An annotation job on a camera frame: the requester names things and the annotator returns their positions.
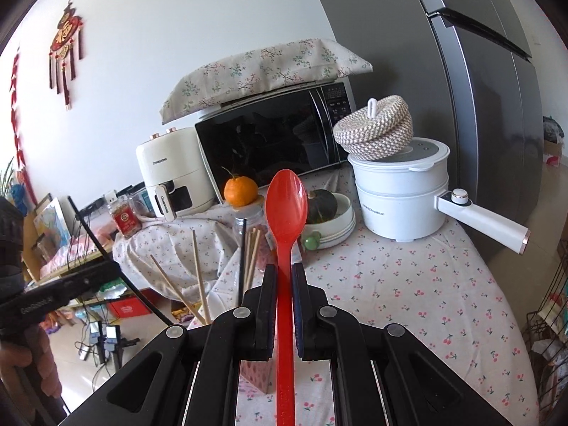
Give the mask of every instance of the metal rivet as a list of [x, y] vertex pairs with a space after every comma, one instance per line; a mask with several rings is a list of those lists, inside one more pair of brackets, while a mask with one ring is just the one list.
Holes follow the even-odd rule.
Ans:
[[251, 315], [251, 310], [248, 307], [237, 307], [237, 309], [233, 311], [233, 315], [236, 318], [247, 318]]
[[387, 327], [387, 331], [389, 335], [399, 337], [404, 335], [405, 330], [404, 327], [400, 324], [390, 324]]
[[331, 306], [324, 306], [320, 309], [320, 316], [322, 317], [335, 317], [337, 315], [337, 309]]
[[184, 327], [179, 325], [174, 325], [166, 330], [166, 336], [171, 339], [179, 338], [184, 334]]

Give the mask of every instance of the plastic spoon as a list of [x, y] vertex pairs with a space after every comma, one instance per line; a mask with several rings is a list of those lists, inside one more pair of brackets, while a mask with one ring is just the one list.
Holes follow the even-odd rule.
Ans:
[[266, 220], [277, 243], [276, 299], [276, 424], [295, 425], [294, 343], [292, 338], [292, 290], [290, 257], [308, 214], [308, 198], [293, 171], [280, 170], [266, 194]]

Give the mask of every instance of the blue figurine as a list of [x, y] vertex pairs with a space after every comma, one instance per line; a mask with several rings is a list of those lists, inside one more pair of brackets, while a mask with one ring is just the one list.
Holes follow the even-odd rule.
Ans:
[[28, 214], [28, 207], [24, 203], [24, 196], [26, 194], [26, 189], [21, 184], [14, 184], [10, 188], [10, 193], [12, 194], [13, 204], [18, 208], [23, 216]]

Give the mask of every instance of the pot knob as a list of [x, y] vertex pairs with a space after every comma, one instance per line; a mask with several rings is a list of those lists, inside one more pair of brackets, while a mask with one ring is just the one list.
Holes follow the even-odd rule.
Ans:
[[469, 202], [468, 192], [464, 189], [454, 189], [452, 191], [452, 202], [458, 205], [465, 205]]

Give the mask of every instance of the wire basket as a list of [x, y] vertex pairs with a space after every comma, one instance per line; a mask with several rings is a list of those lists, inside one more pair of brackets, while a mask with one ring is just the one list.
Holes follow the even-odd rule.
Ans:
[[568, 242], [539, 308], [526, 315], [525, 342], [535, 374], [540, 423], [544, 424], [568, 386]]

